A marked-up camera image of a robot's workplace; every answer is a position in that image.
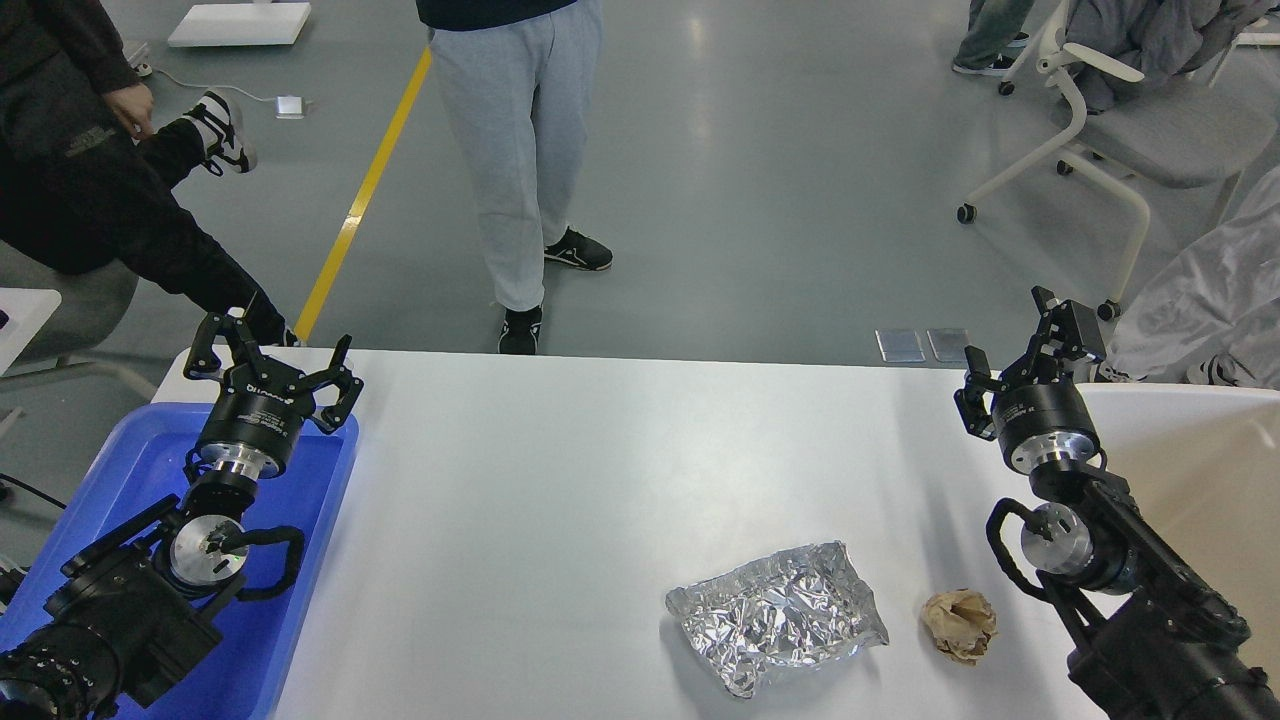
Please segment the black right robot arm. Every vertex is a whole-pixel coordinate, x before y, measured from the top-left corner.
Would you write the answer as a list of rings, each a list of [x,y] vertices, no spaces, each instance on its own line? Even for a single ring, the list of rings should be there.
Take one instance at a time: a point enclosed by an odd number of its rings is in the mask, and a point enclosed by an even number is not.
[[[1004,574],[1053,607],[1074,644],[1068,675],[1111,719],[1275,719],[1262,667],[1238,655],[1247,620],[1140,515],[1126,479],[1106,468],[1082,365],[1103,360],[1093,310],[1032,290],[1038,324],[1027,351],[993,375],[965,348],[954,401],[970,436],[998,443],[1039,498],[1000,500],[986,538]]]

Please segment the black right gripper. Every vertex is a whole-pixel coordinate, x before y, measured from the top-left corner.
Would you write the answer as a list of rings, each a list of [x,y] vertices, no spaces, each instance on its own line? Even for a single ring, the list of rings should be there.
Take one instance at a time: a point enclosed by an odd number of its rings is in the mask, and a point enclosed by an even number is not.
[[[1080,364],[1106,359],[1092,309],[1036,286],[1039,324],[1027,351],[1010,365],[1010,383],[993,378],[982,348],[964,348],[966,373],[954,402],[968,434],[997,441],[1005,465],[1021,475],[1056,460],[1087,462],[1101,442],[1084,398],[1070,382]],[[986,396],[993,395],[991,407]]]

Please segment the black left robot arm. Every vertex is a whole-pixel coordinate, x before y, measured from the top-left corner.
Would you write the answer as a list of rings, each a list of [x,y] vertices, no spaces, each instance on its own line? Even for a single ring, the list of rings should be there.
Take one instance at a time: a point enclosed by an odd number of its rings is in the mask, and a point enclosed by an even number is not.
[[[216,380],[218,401],[169,495],[61,566],[50,621],[3,652],[5,719],[110,719],[118,698],[147,707],[221,642],[215,616],[232,601],[284,594],[303,566],[297,527],[247,529],[259,482],[282,475],[306,421],[324,434],[349,419],[364,382],[347,366],[351,336],[324,369],[265,355],[238,316],[211,313],[184,365]]]

